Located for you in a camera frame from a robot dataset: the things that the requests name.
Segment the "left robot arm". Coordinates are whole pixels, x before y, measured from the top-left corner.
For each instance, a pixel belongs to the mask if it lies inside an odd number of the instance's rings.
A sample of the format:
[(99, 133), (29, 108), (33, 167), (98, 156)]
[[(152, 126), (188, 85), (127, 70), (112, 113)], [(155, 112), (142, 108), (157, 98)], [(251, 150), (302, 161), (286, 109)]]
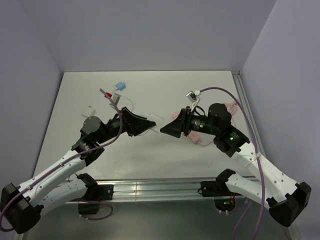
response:
[(138, 136), (155, 127), (155, 121), (136, 115), (126, 107), (107, 123), (96, 116), (88, 117), (80, 130), (80, 139), (56, 163), (28, 181), (15, 186), (6, 185), (1, 191), (0, 217), (12, 226), (2, 232), (23, 234), (33, 228), (40, 218), (66, 202), (98, 200), (98, 183), (87, 173), (62, 184), (68, 177), (88, 167), (122, 133)]

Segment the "pink power strip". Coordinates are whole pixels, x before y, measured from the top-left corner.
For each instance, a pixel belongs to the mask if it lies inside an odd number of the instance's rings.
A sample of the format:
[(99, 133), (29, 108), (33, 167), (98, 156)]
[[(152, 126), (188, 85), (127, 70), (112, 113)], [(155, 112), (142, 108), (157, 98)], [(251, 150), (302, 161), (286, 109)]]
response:
[[(178, 115), (180, 114), (179, 111), (176, 111), (172, 114), (172, 118), (175, 120)], [(194, 132), (194, 131), (191, 131), (189, 133), (189, 135), (187, 136), (194, 144), (199, 144), (200, 141), (201, 141), (201, 137), (199, 136), (198, 133)]]

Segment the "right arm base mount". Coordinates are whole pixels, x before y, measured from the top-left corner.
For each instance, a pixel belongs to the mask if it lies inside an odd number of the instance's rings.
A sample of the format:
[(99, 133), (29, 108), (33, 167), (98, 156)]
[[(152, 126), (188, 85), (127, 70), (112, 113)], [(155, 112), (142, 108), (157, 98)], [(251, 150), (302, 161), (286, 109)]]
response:
[(197, 193), (203, 198), (213, 198), (214, 206), (218, 211), (233, 211), (236, 209), (236, 196), (239, 193), (231, 192), (224, 183), (219, 181), (201, 181)]

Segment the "white charger plug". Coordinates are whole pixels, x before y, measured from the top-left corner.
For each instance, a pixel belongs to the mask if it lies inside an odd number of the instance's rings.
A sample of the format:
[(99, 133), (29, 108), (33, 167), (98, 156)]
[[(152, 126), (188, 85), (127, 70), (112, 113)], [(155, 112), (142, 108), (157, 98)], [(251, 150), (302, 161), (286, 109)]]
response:
[(155, 126), (151, 127), (150, 130), (154, 131), (155, 133), (159, 133), (160, 129), (164, 125), (164, 119), (154, 113), (150, 113), (147, 119), (151, 122), (155, 122)]

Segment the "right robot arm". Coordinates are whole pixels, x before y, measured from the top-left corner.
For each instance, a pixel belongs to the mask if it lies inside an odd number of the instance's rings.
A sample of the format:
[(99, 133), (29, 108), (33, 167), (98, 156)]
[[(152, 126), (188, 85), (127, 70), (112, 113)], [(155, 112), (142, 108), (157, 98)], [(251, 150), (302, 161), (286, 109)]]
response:
[(308, 205), (311, 187), (298, 183), (285, 175), (255, 147), (249, 138), (231, 124), (232, 115), (223, 103), (214, 103), (207, 115), (197, 116), (190, 107), (181, 109), (179, 115), (160, 129), (163, 134), (180, 138), (190, 132), (213, 135), (213, 143), (231, 160), (253, 174), (253, 182), (225, 169), (214, 181), (201, 182), (202, 195), (215, 197), (231, 193), (240, 194), (264, 206), (272, 218), (284, 227), (290, 227)]

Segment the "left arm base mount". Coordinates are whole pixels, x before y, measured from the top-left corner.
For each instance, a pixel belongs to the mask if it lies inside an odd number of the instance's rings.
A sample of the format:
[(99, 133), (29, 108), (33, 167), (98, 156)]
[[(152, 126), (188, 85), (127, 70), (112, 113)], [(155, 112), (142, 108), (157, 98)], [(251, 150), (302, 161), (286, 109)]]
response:
[[(92, 196), (85, 196), (80, 199), (81, 203), (78, 203), (78, 213), (84, 219), (91, 221), (98, 221), (108, 218), (112, 215), (114, 208), (107, 203), (113, 198), (114, 186), (111, 184), (97, 185), (95, 192)], [(96, 215), (100, 210), (100, 206), (109, 207), (110, 212), (103, 217), (93, 218), (90, 215)]]

